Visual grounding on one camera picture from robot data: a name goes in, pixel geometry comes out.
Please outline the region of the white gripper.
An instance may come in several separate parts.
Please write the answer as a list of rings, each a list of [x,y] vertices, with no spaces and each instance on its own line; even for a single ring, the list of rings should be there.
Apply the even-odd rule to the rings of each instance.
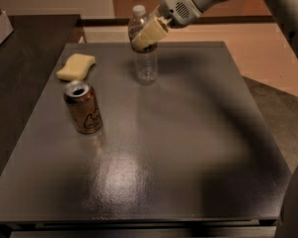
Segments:
[[[144,50],[168,34],[171,28],[184,28],[202,16],[192,0],[161,0],[158,7],[162,17],[154,17],[136,34],[131,44],[136,50]]]

